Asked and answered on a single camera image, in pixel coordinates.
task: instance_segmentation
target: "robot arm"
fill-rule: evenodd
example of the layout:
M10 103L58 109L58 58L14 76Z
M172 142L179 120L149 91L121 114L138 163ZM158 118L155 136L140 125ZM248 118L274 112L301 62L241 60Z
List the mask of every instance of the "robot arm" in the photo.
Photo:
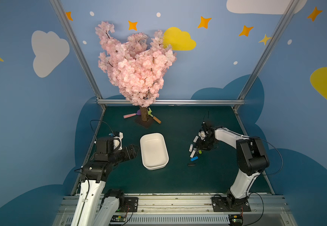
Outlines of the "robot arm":
M255 179L269 166L261 139L244 136L223 127L209 127L205 122L198 135L200 138L196 142L198 150L210 150L218 141L225 142L237 150L239 172L227 191L226 205L228 209L235 209L246 203L247 193Z
M82 167L80 196L71 226L107 226L112 215L124 205L123 192L108 191L96 215L99 198L106 185L112 167L137 156L139 147L129 145L122 148L123 134L117 132L113 137L100 138L96 151Z

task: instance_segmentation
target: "circuit board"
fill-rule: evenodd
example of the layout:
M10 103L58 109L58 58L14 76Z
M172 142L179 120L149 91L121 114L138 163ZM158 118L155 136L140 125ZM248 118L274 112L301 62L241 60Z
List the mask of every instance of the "circuit board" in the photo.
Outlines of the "circuit board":
M126 222L126 217L121 216L121 215L113 215L111 222Z

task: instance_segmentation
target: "blue wall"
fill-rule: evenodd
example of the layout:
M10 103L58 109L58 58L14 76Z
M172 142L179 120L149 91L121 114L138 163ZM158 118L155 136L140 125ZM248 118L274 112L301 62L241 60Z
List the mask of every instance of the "blue wall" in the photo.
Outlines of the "blue wall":
M229 92L223 93L222 89L233 80L252 72L265 48L264 43L259 41L265 34L270 37L281 17L270 13L233 13L227 9L226 1L221 0L61 2L65 11L71 12L73 21L69 22L103 98L120 93L118 87L109 82L107 74L98 68L98 56L103 50L95 27L101 21L115 25L112 37L121 42L126 42L129 35L138 32L144 32L152 38L156 30L166 31L170 27L187 31L195 40L196 47L193 50L177 51L177 61L164 76L165 84L159 92L159 98L195 99L204 91L206 99L236 99L237 95L233 94L240 93L245 80L240 79L238 86ZM156 16L157 12L161 13L160 17ZM201 16L212 18L208 29L197 28ZM128 30L128 21L138 22L137 31ZM244 25L254 28L248 36L239 36Z
M0 225L53 223L102 113L71 46L37 76L36 30L67 40L48 0L0 1Z
M307 17L315 7L323 12L312 21ZM313 0L293 16L239 108L249 135L280 149L283 169L269 179L299 226L327 225L327 99L310 81L322 67L327 67L327 1ZM280 158L268 152L270 174Z

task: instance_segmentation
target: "yellow-green shovel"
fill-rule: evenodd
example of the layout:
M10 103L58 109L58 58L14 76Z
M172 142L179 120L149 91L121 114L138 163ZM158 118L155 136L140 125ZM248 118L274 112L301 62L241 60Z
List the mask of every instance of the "yellow-green shovel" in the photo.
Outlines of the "yellow-green shovel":
M148 108L148 115L150 115L156 122L158 122L159 124L161 124L161 121L158 119L158 118L156 118L155 116L153 116L152 114L151 114L151 112L152 112L152 110L151 110L151 108L149 107Z

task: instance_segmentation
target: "white cloud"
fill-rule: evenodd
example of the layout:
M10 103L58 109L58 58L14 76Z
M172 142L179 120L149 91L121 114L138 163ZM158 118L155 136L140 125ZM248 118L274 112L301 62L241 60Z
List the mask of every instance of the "white cloud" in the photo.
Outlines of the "white cloud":
M35 54L33 68L41 78L48 76L69 54L68 42L52 31L35 31L31 46Z
M283 14L291 0L227 0L226 8L232 13ZM299 0L295 13L307 0Z

